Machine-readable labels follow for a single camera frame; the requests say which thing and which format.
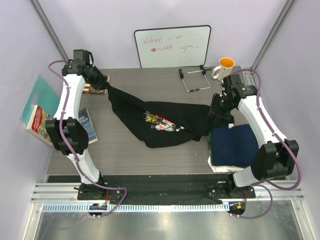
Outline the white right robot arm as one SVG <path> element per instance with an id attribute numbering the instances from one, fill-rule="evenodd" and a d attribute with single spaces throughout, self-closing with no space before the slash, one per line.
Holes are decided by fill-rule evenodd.
<path id="1" fill-rule="evenodd" d="M 297 160 L 299 145 L 289 140 L 276 126 L 268 114 L 261 98 L 261 86 L 244 85 L 239 72 L 223 78 L 222 91 L 212 97 L 210 115 L 221 120 L 229 120 L 231 110 L 239 110 L 251 127 L 258 144 L 258 151 L 249 166 L 232 172 L 226 180 L 226 193 L 233 198 L 244 189 L 263 182 L 271 186 L 291 191 L 302 181 L 301 166 Z M 273 183 L 273 179 L 290 176 L 297 170 L 297 180 L 291 187 Z"/>

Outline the white mug orange inside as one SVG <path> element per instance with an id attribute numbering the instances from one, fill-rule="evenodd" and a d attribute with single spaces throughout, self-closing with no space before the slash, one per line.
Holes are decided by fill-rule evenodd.
<path id="1" fill-rule="evenodd" d="M 229 76 L 232 73 L 232 69 L 235 66 L 235 62 L 230 57 L 222 57 L 218 66 L 214 67 L 211 73 L 213 80 L 222 81 L 223 78 Z"/>

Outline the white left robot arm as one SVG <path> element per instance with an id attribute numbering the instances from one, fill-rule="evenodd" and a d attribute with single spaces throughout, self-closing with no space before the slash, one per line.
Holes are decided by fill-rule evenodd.
<path id="1" fill-rule="evenodd" d="M 73 58 L 65 61 L 61 73 L 54 74 L 63 81 L 63 87 L 56 113 L 45 123 L 45 129 L 54 148 L 70 159 L 78 171 L 81 184 L 77 191 L 100 200 L 107 188 L 89 154 L 89 136 L 80 124 L 79 108 L 85 86 L 103 91 L 109 77 L 95 66 L 93 54 L 84 49 L 74 50 Z"/>

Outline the black t shirt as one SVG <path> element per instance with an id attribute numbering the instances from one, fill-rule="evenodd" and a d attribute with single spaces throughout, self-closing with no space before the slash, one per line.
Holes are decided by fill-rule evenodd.
<path id="1" fill-rule="evenodd" d="M 129 131 L 149 148 L 165 148 L 200 141 L 217 126 L 235 123 L 210 114 L 211 107 L 163 101 L 143 101 L 110 85 L 107 76 L 91 83 L 95 90 L 107 90 L 112 111 Z"/>

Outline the orange brown cover book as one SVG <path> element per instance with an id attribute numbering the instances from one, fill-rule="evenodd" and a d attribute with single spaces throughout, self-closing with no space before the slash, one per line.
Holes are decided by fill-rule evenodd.
<path id="1" fill-rule="evenodd" d="M 88 83 L 85 84 L 84 89 L 82 91 L 83 94 L 99 94 L 99 95 L 105 95 L 106 92 L 107 92 L 106 89 L 96 90 Z"/>

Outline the blue cover book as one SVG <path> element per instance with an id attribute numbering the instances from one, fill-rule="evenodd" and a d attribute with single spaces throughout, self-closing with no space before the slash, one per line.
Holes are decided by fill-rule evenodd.
<path id="1" fill-rule="evenodd" d="M 89 112 L 86 108 L 82 109 L 78 113 L 78 121 L 82 127 L 86 130 L 88 135 L 88 143 L 92 144 L 98 140 L 96 131 L 91 121 Z"/>

